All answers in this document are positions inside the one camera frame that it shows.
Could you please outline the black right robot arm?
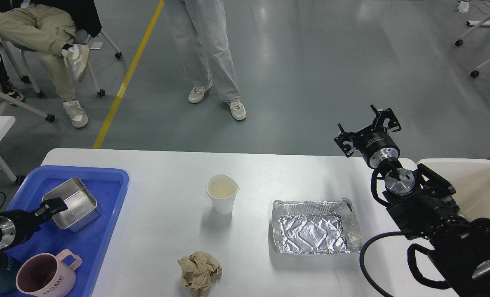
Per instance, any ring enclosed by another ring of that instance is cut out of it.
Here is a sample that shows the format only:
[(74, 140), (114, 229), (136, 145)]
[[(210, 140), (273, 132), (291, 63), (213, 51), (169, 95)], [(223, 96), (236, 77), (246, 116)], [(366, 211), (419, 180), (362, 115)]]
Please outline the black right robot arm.
[(392, 109), (378, 109), (372, 123), (357, 132), (347, 132), (339, 124), (334, 141), (346, 157), (359, 151), (372, 169), (372, 198), (383, 205), (398, 231), (373, 236), (362, 246), (360, 269), (369, 284), (382, 296), (383, 290), (365, 266), (367, 249), (375, 241), (404, 236), (423, 238), (432, 249), (411, 244), (407, 263), (413, 278), (432, 289), (453, 289), (460, 297), (490, 297), (490, 218), (469, 221), (454, 201), (454, 186), (438, 173), (419, 163), (415, 170), (399, 161), (400, 149), (389, 133), (401, 130)]

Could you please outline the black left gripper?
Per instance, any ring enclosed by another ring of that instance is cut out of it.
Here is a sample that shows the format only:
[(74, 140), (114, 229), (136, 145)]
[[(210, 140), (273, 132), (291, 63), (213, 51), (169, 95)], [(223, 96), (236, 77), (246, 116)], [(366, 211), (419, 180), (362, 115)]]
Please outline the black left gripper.
[(10, 210), (0, 213), (0, 251), (14, 248), (28, 241), (34, 233), (41, 230), (43, 221), (48, 221), (55, 214), (68, 210), (61, 197), (42, 201), (33, 212)]

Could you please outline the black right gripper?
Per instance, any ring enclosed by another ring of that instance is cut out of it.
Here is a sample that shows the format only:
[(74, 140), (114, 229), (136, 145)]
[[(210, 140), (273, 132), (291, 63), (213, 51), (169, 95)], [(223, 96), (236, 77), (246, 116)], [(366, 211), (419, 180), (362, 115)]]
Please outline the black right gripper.
[(388, 133), (398, 132), (402, 127), (392, 109), (378, 109), (375, 105), (370, 107), (375, 114), (370, 131), (347, 132), (339, 123), (335, 143), (347, 158), (358, 152), (370, 168), (376, 169), (386, 159), (399, 158), (400, 149)]

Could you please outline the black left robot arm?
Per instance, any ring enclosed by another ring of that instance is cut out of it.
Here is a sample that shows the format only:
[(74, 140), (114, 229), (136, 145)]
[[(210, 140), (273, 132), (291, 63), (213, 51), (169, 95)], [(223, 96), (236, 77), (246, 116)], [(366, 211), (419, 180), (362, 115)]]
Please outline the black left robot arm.
[(68, 206), (64, 200), (56, 197), (43, 201), (36, 210), (30, 212), (19, 209), (0, 211), (0, 251), (30, 240), (34, 233), (41, 230), (41, 224), (66, 210)]

